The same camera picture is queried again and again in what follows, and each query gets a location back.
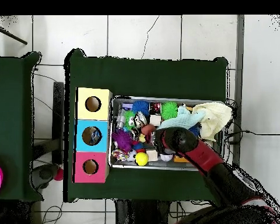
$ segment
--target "box hole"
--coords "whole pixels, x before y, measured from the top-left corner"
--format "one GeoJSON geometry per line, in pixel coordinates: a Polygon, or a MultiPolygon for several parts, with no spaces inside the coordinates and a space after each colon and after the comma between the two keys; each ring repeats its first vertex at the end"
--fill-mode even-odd
{"type": "Polygon", "coordinates": [[[89,146],[97,145],[102,139],[102,133],[97,127],[87,127],[82,133],[83,142],[89,146]]]}
{"type": "Polygon", "coordinates": [[[83,170],[85,173],[91,175],[95,174],[99,169],[99,164],[95,160],[87,160],[83,163],[83,170]]]}
{"type": "Polygon", "coordinates": [[[88,97],[85,101],[85,107],[88,111],[95,112],[99,111],[102,103],[96,96],[88,97]]]}

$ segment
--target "gray plastic bin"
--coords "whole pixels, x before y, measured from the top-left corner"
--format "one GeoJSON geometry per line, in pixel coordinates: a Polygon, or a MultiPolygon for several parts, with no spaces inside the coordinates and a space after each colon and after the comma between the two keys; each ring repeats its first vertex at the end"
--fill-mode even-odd
{"type": "MultiPolygon", "coordinates": [[[[182,105],[183,103],[187,106],[194,107],[197,104],[207,103],[207,102],[214,102],[211,100],[183,100],[183,99],[167,99],[167,98],[150,98],[150,97],[130,97],[129,99],[123,99],[122,97],[114,98],[112,100],[112,107],[113,107],[113,119],[111,121],[111,127],[110,127],[110,140],[111,140],[111,134],[114,132],[116,127],[116,117],[117,113],[120,108],[120,104],[122,103],[133,103],[137,100],[146,100],[148,102],[176,102],[178,106],[182,105]]],[[[218,153],[222,153],[223,151],[223,137],[224,137],[224,129],[221,130],[219,133],[215,135],[215,139],[217,142],[213,143],[213,149],[216,150],[218,153]]],[[[112,157],[111,153],[114,150],[113,142],[110,141],[109,145],[109,153],[108,153],[108,162],[109,165],[112,167],[119,167],[119,168],[129,168],[129,169],[159,169],[159,170],[185,170],[185,171],[197,171],[197,169],[190,163],[181,163],[181,162],[174,162],[173,160],[169,162],[164,162],[162,160],[158,160],[155,162],[149,162],[145,166],[138,166],[135,162],[122,162],[122,161],[116,161],[114,157],[112,157]]],[[[154,147],[152,145],[145,144],[146,149],[153,149],[154,147]]]]}

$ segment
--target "stacked cube shelf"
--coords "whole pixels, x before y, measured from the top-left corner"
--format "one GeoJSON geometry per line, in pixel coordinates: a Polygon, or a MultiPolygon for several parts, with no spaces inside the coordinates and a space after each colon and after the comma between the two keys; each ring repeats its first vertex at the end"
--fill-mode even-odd
{"type": "Polygon", "coordinates": [[[112,94],[107,89],[92,89],[85,87],[76,88],[75,121],[76,135],[73,157],[73,182],[74,183],[104,183],[109,173],[108,148],[109,148],[109,106],[112,94]],[[89,111],[86,101],[95,97],[99,101],[96,111],[89,111]],[[82,139],[83,131],[88,127],[96,127],[101,139],[95,145],[89,145],[82,139]],[[96,171],[88,174],[83,164],[93,160],[97,164],[96,171]]]}

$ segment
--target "dark green table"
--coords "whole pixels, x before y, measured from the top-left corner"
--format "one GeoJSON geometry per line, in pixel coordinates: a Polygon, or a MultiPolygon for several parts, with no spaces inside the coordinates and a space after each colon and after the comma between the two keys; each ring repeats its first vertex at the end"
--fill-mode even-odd
{"type": "Polygon", "coordinates": [[[33,160],[32,71],[40,54],[0,57],[0,199],[38,201],[29,173],[33,160]]]}
{"type": "Polygon", "coordinates": [[[72,183],[75,88],[109,89],[113,95],[224,102],[227,64],[224,58],[214,61],[88,58],[83,51],[72,50],[65,59],[65,108],[69,108],[69,115],[65,115],[65,139],[68,137],[68,141],[64,146],[68,153],[64,155],[64,200],[212,200],[212,194],[197,171],[111,168],[104,184],[72,183]]]}

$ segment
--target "blue box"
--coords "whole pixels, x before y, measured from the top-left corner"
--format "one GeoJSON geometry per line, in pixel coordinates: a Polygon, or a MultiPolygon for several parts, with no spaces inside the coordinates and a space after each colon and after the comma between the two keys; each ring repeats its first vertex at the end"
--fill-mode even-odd
{"type": "Polygon", "coordinates": [[[98,120],[78,120],[76,135],[76,151],[82,152],[107,152],[108,123],[98,120]],[[83,131],[87,127],[96,127],[101,133],[101,140],[96,145],[87,145],[82,139],[83,131]]]}

